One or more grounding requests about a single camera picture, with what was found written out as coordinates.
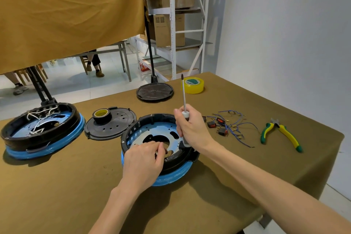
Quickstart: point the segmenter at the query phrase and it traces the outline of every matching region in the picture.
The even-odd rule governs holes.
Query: black electrical tape roll
[[[112,115],[108,108],[100,108],[93,113],[93,118],[97,124],[106,124],[111,121]]]

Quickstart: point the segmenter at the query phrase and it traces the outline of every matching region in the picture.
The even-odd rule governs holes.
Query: table
[[[128,75],[128,79],[129,81],[131,82],[132,79],[131,79],[131,74],[130,74],[130,71],[129,71],[129,64],[128,64],[128,58],[127,58],[127,51],[126,51],[126,45],[125,45],[125,42],[127,40],[122,40],[122,41],[119,41],[117,43],[114,43],[114,44],[111,44],[109,46],[118,46],[118,48],[113,48],[113,49],[106,49],[106,50],[103,50],[102,48],[98,48],[96,50],[96,52],[85,52],[85,53],[80,53],[80,54],[75,54],[74,56],[69,56],[69,57],[82,57],[82,56],[89,56],[89,55],[95,55],[95,54],[103,54],[103,53],[111,53],[111,52],[118,52],[119,51],[119,54],[121,56],[121,62],[122,62],[122,67],[123,67],[123,72],[126,72],[127,75]],[[124,62],[123,62],[123,56],[122,56],[122,52],[124,54],[124,59],[125,59],[125,62],[126,62],[126,65],[124,66]]]
[[[201,94],[187,94],[187,102],[203,115],[237,110],[262,130],[271,117],[278,118],[296,136],[304,153],[296,152],[277,130],[262,145],[254,128],[243,127],[246,142],[255,148],[210,129],[213,138],[229,151],[319,198],[343,134],[211,73],[198,76],[205,81],[205,90]],[[180,80],[168,83],[175,93],[165,102],[143,103],[131,90],[75,105],[86,119],[94,110],[111,106],[131,108],[137,117],[173,113],[174,108],[182,105],[182,91]],[[6,122],[0,121],[0,128]],[[119,138],[99,142],[87,140],[84,134],[59,152],[37,160],[15,161],[4,153],[0,161],[2,231],[87,233],[122,177],[120,154]],[[235,234],[263,213],[238,182],[201,155],[180,180],[142,193],[121,233]]]

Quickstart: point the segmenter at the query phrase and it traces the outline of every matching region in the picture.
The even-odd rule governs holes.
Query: metal shelving unit
[[[154,59],[154,69],[155,74],[163,79],[164,81],[175,80],[181,77],[181,74],[184,76],[191,76],[197,73],[202,73],[204,68],[204,57],[205,57],[205,45],[206,45],[206,30],[207,30],[207,14],[208,14],[208,0],[198,0],[200,4],[199,7],[191,7],[188,9],[175,9],[175,0],[169,0],[170,7],[160,8],[160,9],[150,9],[149,15],[156,14],[169,14],[170,23],[171,23],[171,46],[166,48],[156,47],[156,42],[151,41],[151,47],[155,49]],[[185,30],[185,31],[176,31],[176,14],[179,13],[198,13],[202,17],[201,29],[198,30]],[[189,33],[189,32],[201,32],[201,40],[195,40],[190,38],[185,38],[185,46],[176,47],[176,33]],[[148,67],[151,70],[151,63],[148,61],[147,52],[143,57],[139,56],[137,41],[141,41],[147,44],[147,41],[141,39],[138,36],[134,36],[137,58],[138,58],[138,68],[140,71],[140,78],[142,79],[143,75],[150,74],[149,71],[141,72],[140,63],[143,63],[144,66]],[[177,66],[176,52],[180,50],[194,49],[198,48],[198,52],[195,55],[194,61],[191,64],[191,67],[188,70],[183,70],[181,67]],[[157,51],[162,51],[169,55],[169,59],[161,57],[156,54]],[[200,58],[200,69],[194,69],[195,63]]]

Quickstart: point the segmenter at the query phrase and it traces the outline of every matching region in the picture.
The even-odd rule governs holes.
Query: gray metal table
[[[119,41],[117,43],[109,45],[109,46],[118,46],[118,49],[117,48],[108,49],[108,50],[99,50],[99,49],[97,49],[96,52],[84,52],[84,53],[80,53],[80,54],[75,54],[75,55],[70,56],[70,57],[82,57],[82,56],[90,56],[90,55],[95,55],[95,54],[104,54],[104,53],[111,53],[111,52],[118,52],[119,51],[119,54],[121,56],[123,72],[127,73],[128,79],[131,82],[132,79],[131,79],[131,74],[130,74],[130,71],[129,71],[129,64],[128,64],[128,58],[127,58],[127,51],[126,51],[125,42],[126,42],[126,40],[122,40],[122,41]],[[123,61],[122,51],[123,51],[124,59],[125,59],[125,62],[126,62],[125,65],[124,65],[124,61]]]

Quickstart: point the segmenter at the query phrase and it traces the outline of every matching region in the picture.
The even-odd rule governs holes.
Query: black stand pole
[[[44,84],[42,78],[40,77],[40,75],[38,74],[38,71],[35,69],[34,66],[31,66],[29,68],[26,68],[29,78],[31,79],[34,88],[36,89],[40,99],[41,99],[41,106],[43,105],[48,105],[48,104],[56,104],[57,101],[55,98],[53,98],[49,92],[49,90],[46,88],[46,85]],[[44,91],[44,93],[46,94],[46,96],[48,97],[48,99],[46,99],[42,93],[42,91]]]
[[[151,40],[150,40],[150,31],[149,31],[149,24],[148,24],[148,21],[147,21],[147,18],[146,18],[146,14],[144,15],[144,18],[145,18],[147,44],[149,45],[149,54],[150,54],[151,71],[152,71],[151,83],[153,83],[153,82],[158,82],[158,81],[157,81],[157,76],[155,75],[155,69],[154,69],[154,65],[153,65],[152,50],[151,50]]]

